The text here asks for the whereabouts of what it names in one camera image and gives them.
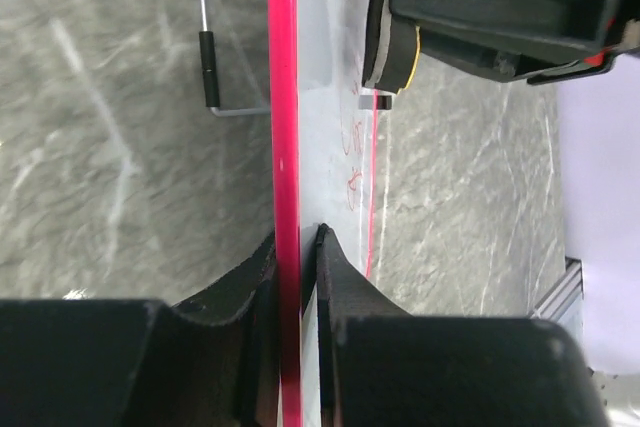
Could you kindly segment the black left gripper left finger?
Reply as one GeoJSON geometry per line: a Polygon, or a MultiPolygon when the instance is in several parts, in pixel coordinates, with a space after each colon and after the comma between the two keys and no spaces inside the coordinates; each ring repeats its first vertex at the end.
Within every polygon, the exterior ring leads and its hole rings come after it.
{"type": "Polygon", "coordinates": [[[179,302],[5,300],[5,426],[274,426],[275,240],[179,302]]]}

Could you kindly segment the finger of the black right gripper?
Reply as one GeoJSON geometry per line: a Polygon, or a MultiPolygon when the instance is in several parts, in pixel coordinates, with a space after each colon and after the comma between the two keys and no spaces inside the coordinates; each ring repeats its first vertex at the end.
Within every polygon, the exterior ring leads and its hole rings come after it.
{"type": "Polygon", "coordinates": [[[421,51],[501,83],[562,82],[609,72],[639,50],[639,0],[390,0],[421,51]]]}

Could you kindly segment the pink framed whiteboard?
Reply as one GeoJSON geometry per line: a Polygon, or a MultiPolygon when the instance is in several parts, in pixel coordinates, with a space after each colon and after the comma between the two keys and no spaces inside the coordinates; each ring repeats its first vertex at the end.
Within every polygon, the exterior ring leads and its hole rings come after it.
{"type": "Polygon", "coordinates": [[[282,426],[321,422],[315,239],[372,262],[377,97],[362,87],[369,0],[267,0],[282,426]]]}

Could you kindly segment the yellow bone-shaped eraser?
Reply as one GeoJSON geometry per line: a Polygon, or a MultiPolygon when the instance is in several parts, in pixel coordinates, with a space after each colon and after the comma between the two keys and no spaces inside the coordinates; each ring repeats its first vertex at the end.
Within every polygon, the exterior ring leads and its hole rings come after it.
{"type": "Polygon", "coordinates": [[[390,0],[369,0],[362,85],[388,94],[406,89],[420,55],[419,28],[392,15],[390,0]]]}

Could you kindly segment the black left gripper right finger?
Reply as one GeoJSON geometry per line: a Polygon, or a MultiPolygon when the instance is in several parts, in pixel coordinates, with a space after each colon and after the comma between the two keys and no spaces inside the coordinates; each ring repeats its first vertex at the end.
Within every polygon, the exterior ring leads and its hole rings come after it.
{"type": "Polygon", "coordinates": [[[325,426],[605,426],[577,343],[542,319],[414,316],[315,245],[325,426]]]}

